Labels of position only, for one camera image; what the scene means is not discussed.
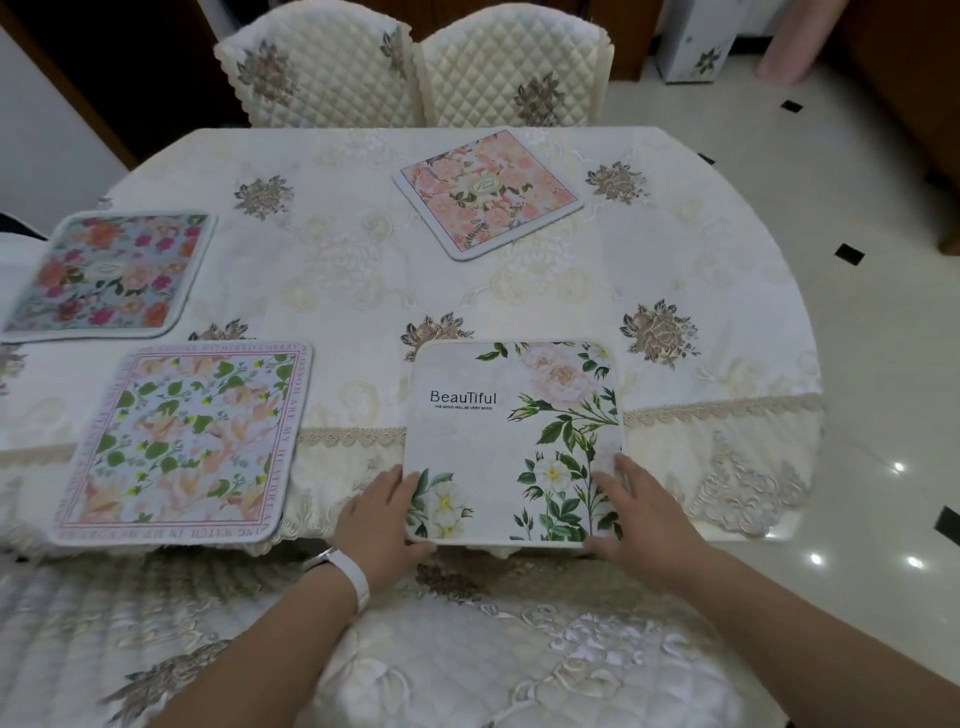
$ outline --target tile floor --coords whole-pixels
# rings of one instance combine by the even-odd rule
[[[808,513],[790,543],[730,550],[960,682],[960,546],[933,528],[944,505],[960,511],[960,257],[936,250],[960,206],[855,81],[820,65],[768,85],[756,61],[671,86],[648,63],[638,84],[611,83],[603,118],[714,160],[780,244],[817,338],[828,413]]]

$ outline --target white floral cushion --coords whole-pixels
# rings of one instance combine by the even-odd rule
[[[218,43],[255,127],[421,127],[410,26],[341,0],[299,0]]]
[[[612,62],[602,28],[525,3],[485,8],[414,46],[435,127],[596,124]]]

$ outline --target white flower print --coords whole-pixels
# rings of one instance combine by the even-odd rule
[[[570,488],[570,468],[564,465],[560,460],[543,458],[537,461],[534,466],[534,473],[537,476],[537,483],[545,493],[556,495],[565,493]]]
[[[583,361],[573,347],[531,344],[522,360],[534,370],[530,377],[534,396],[558,409],[574,407],[598,391],[596,381],[584,372]]]

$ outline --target lace trim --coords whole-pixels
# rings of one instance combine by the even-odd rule
[[[762,417],[766,414],[779,415],[783,412],[797,413],[804,410],[821,412],[823,409],[823,396],[819,393],[809,393],[789,397],[758,397],[749,400],[709,401],[698,404],[632,409],[624,413],[623,424],[627,427],[639,427],[641,425],[649,427],[658,423],[669,424],[674,420],[682,422],[690,422],[694,418],[697,420],[725,420],[728,417]],[[370,445],[403,444],[405,438],[405,427],[378,429],[304,427],[297,436],[297,442],[307,445],[323,443],[328,447],[334,445],[351,447],[354,443],[359,443],[366,448]],[[73,456],[75,447],[75,443],[68,443],[66,445],[0,451],[0,469],[14,466],[66,463]]]
[[[678,404],[669,407],[632,409],[623,414],[627,427],[669,424],[674,420],[690,422],[697,420],[726,420],[728,417],[762,417],[766,414],[780,415],[784,412],[798,413],[804,410],[822,412],[824,399],[819,393],[790,395],[788,397],[756,397],[748,400],[705,401],[696,404]]]

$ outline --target wrist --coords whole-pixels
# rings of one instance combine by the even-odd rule
[[[357,613],[356,588],[349,577],[333,564],[314,567],[300,577],[299,584],[316,598],[337,607],[342,606],[348,618]]]

